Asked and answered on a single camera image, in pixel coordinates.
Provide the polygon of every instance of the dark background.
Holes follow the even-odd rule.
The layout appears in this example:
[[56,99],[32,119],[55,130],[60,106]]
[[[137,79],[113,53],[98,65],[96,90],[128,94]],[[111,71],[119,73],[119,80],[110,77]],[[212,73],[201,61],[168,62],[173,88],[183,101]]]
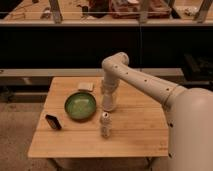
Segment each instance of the dark background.
[[180,67],[184,53],[213,56],[213,27],[0,26],[0,68],[100,68],[126,52],[131,67]]

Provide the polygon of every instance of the wooden table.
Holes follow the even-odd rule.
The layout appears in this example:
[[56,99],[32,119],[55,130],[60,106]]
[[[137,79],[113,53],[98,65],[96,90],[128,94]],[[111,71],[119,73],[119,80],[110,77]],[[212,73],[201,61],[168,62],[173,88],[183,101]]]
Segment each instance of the wooden table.
[[[108,139],[100,135],[102,113],[101,77],[55,77],[41,113],[28,156],[32,158],[147,157],[167,156],[168,130],[163,110],[157,102],[121,81],[117,108],[111,112],[112,131]],[[91,120],[78,123],[64,111],[68,96],[79,82],[93,82],[97,111]],[[54,131],[45,114],[58,117],[61,131]]]

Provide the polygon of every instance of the floor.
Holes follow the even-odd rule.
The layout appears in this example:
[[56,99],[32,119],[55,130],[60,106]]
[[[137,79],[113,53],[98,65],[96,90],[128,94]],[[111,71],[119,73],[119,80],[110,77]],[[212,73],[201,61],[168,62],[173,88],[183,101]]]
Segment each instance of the floor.
[[[27,152],[44,104],[44,95],[15,96],[0,100],[0,170],[54,171],[45,159],[32,159]],[[73,159],[73,171],[145,171],[145,158]],[[152,171],[167,171],[167,160],[159,158]]]

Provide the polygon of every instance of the green bowl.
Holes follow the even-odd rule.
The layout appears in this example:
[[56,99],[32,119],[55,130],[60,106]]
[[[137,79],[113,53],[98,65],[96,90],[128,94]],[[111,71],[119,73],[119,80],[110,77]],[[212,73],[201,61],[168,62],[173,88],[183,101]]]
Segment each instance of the green bowl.
[[69,96],[65,102],[65,111],[74,120],[86,120],[96,111],[96,100],[87,92],[77,92]]

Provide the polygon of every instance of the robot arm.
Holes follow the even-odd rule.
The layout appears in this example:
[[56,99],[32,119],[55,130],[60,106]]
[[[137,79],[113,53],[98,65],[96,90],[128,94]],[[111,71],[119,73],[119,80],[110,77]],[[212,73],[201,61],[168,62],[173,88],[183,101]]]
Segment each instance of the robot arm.
[[119,79],[128,82],[152,97],[162,104],[165,109],[170,108],[175,97],[186,90],[186,88],[178,84],[131,69],[127,66],[128,63],[129,58],[123,52],[110,56],[102,62],[102,68],[105,71],[102,90],[103,92],[108,92],[103,93],[105,94],[103,109],[106,111],[111,111],[115,108],[115,100],[110,96],[116,90]]
[[102,82],[103,110],[115,108],[114,91],[119,79],[146,93],[160,104],[167,113],[169,125],[168,170],[213,170],[213,93],[175,83],[129,68],[128,56],[117,53],[106,58]]

